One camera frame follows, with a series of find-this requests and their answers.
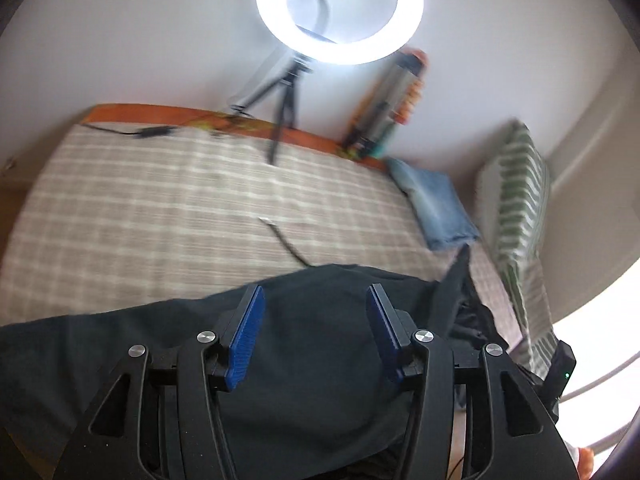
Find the dark green pants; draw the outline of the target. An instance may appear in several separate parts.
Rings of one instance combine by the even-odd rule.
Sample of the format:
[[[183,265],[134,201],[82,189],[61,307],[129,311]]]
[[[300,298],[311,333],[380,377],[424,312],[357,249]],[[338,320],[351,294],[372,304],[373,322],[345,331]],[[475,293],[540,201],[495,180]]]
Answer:
[[[426,327],[436,284],[366,266],[314,266],[262,282],[266,310],[246,378],[220,399],[243,479],[306,479],[398,445],[410,398],[383,374],[370,285]],[[177,347],[234,309],[241,289],[1,331],[1,423],[40,460],[61,456],[90,401],[134,344]]]

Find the green patterned white pillow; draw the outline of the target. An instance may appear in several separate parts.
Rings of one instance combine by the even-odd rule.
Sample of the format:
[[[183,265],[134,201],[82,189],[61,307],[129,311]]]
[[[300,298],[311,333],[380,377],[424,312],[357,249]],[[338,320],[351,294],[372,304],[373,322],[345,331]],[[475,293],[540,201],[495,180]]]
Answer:
[[[529,128],[514,122],[475,185],[476,224],[522,334],[512,356],[540,378],[558,346],[540,258],[551,183]]]

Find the folded blue jeans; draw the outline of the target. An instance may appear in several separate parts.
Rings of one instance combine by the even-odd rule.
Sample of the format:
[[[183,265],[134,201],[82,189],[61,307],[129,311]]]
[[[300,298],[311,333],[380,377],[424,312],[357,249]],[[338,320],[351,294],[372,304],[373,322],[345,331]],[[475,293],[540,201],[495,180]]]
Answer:
[[[472,244],[480,237],[450,177],[397,158],[388,158],[385,163],[390,177],[408,198],[431,252]]]

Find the pink checked blanket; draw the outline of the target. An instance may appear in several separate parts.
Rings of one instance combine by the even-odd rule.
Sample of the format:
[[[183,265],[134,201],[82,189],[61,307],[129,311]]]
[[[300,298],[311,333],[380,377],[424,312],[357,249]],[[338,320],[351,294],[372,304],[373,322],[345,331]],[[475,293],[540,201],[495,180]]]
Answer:
[[[439,280],[431,252],[382,171],[262,139],[182,128],[136,138],[76,126],[30,190],[1,266],[1,321],[201,298],[296,271],[259,217],[315,266],[372,266]]]

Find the orange bed sheet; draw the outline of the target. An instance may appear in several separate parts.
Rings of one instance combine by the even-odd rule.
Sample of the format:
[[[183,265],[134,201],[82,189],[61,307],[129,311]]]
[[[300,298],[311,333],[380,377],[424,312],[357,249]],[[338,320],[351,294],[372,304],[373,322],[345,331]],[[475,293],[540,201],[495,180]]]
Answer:
[[[197,108],[154,104],[99,104],[93,107],[80,122],[82,124],[85,122],[121,122],[122,124],[147,126],[193,127],[258,139],[269,139],[272,129],[271,122],[260,119],[233,117],[223,112],[211,112]],[[281,141],[335,156],[338,155],[340,147],[336,141],[296,129],[284,129]]]

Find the black pants drawstring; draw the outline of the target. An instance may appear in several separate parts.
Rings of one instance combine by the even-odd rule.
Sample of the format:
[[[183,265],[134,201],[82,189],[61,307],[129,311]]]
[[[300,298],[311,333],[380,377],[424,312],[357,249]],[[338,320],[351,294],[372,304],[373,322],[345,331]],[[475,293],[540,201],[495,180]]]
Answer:
[[[295,248],[295,246],[288,241],[279,227],[269,218],[259,217],[258,220],[262,222],[271,232],[273,232],[274,236],[277,237],[280,244],[283,248],[304,268],[311,268],[312,264]]]

